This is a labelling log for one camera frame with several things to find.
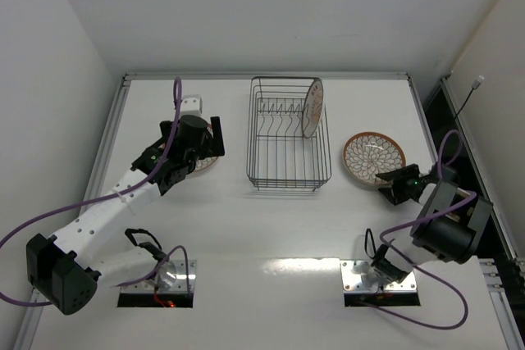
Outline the brown-rimmed flower plate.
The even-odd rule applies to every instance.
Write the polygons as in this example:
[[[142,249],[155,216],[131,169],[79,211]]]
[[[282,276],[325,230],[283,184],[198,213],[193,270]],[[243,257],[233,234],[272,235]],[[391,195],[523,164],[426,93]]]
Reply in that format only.
[[[392,138],[377,132],[362,132],[347,140],[342,151],[346,170],[361,184],[370,187],[387,186],[378,174],[406,166],[400,145]]]
[[[212,125],[209,123],[208,123],[208,132],[212,135]],[[164,148],[166,147],[166,143],[165,142],[161,143],[159,147],[161,150],[164,150]],[[207,157],[207,158],[198,160],[196,162],[196,167],[192,174],[196,174],[196,173],[199,173],[199,172],[202,172],[208,169],[209,167],[213,166],[218,161],[218,159],[219,157]]]

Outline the orange sunburst plate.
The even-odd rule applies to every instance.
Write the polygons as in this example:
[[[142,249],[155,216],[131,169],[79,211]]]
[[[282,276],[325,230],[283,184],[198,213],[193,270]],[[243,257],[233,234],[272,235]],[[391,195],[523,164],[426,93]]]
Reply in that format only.
[[[313,137],[324,110],[324,87],[320,79],[314,79],[308,88],[301,116],[302,133],[306,139]]]

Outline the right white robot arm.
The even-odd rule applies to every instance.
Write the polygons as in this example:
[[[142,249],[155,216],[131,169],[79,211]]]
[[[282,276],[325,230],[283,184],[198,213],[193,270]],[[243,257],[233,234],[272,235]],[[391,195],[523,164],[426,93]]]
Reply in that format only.
[[[400,283],[429,261],[464,264],[475,253],[493,203],[461,189],[456,177],[455,170],[439,164],[426,174],[412,164],[376,175],[386,183],[378,191],[388,202],[422,208],[416,219],[381,232],[371,271],[382,284]]]

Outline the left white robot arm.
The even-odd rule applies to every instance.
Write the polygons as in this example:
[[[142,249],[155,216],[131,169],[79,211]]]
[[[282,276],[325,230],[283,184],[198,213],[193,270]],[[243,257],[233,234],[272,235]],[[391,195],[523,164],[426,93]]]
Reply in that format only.
[[[191,174],[198,161],[225,154],[217,116],[204,120],[183,115],[159,126],[161,138],[132,162],[109,194],[90,203],[83,214],[52,235],[36,234],[26,244],[30,284],[62,314],[69,316],[83,308],[101,284],[129,285],[154,276],[167,257],[151,243],[106,261],[94,258],[141,208]]]

